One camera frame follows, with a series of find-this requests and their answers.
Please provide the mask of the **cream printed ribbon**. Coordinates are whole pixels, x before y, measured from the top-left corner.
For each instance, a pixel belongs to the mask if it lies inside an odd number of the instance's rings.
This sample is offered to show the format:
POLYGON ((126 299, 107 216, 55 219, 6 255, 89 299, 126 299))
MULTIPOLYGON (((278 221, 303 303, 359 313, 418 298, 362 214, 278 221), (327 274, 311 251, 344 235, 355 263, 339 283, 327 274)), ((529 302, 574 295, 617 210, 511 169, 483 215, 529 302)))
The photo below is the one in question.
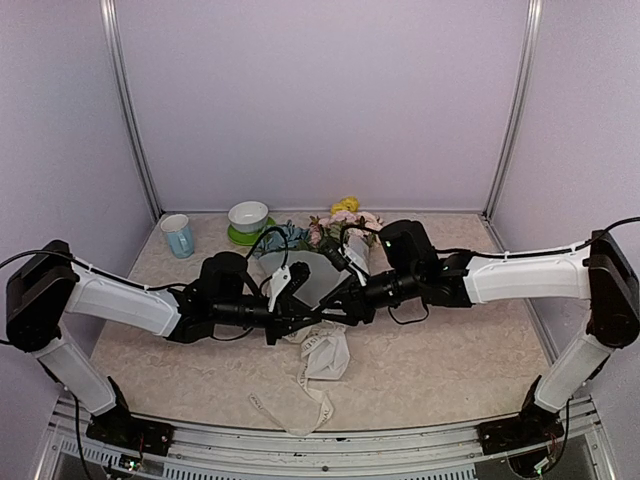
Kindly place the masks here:
POLYGON ((304 437, 324 426, 334 415, 335 408, 328 393, 325 390, 310 387, 309 382, 333 382, 343 377, 351 359, 346 328, 334 322, 322 321, 317 325, 291 333, 284 339, 290 344, 299 346, 301 364, 296 383, 318 406, 315 423, 309 428, 289 427, 274 415, 255 393, 251 393, 248 399, 254 409, 274 425, 292 436, 304 437))

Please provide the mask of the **pink fake flower bunch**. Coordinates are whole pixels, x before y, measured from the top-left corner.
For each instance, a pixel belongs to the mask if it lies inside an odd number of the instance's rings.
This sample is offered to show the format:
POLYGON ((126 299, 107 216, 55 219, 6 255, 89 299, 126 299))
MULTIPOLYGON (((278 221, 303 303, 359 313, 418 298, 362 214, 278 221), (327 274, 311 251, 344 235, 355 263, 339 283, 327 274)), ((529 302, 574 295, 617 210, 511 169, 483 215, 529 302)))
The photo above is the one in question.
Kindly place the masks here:
POLYGON ((330 216, 311 216, 306 244, 318 252, 320 241, 330 237, 345 245, 358 246, 362 243, 370 248, 376 243, 377 232, 382 227, 383 220, 367 211, 341 210, 330 216))

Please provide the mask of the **yellow fake flower stem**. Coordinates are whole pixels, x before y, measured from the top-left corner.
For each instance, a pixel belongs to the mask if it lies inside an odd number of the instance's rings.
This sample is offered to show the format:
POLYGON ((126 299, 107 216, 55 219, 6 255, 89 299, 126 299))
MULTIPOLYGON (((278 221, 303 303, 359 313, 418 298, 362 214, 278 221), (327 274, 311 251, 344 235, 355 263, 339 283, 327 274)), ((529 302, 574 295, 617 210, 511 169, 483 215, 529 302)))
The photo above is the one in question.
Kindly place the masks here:
POLYGON ((354 196, 348 196, 348 197, 342 198, 337 203, 334 203, 331 206, 330 212, 332 215, 335 215, 342 211, 356 213, 359 210, 359 207, 360 207, 359 200, 354 196))

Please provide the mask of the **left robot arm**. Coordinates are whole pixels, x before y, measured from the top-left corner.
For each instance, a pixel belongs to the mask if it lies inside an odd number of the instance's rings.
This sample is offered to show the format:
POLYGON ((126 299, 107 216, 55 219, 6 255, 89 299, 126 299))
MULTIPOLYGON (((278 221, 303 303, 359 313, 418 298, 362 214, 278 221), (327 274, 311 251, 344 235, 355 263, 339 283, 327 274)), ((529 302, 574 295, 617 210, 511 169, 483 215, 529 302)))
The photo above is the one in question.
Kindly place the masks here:
POLYGON ((26 263, 6 285, 6 336, 32 354, 90 414, 89 438, 167 455, 174 428, 130 412, 117 383, 101 375, 68 336, 64 314, 82 314, 135 327, 168 341, 191 344, 214 335, 216 326, 261 329, 268 344, 322 320, 354 326, 335 300, 312 308, 296 297, 310 276, 303 262, 274 276, 275 292, 265 296, 248 273, 248 260, 223 251, 204 260, 187 285, 149 287, 100 272, 74 257, 66 242, 54 240, 24 253, 26 263))

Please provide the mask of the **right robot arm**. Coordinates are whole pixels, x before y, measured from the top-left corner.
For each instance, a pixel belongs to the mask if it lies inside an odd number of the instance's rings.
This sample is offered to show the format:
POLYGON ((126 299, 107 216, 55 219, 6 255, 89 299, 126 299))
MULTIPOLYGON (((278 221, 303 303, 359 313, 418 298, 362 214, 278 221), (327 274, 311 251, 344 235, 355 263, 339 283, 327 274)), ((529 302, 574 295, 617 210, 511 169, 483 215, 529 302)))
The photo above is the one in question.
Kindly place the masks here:
POLYGON ((377 310, 418 298, 425 308, 470 308, 509 299, 574 298, 590 303, 583 330, 531 385, 520 412, 483 422, 484 454, 529 447, 566 434, 559 421, 572 395, 602 369, 611 354, 639 336, 639 279, 608 230, 590 239, 523 253, 437 250, 418 221, 399 220, 378 238, 390 270, 352 275, 322 298, 318 318, 355 326, 377 310))

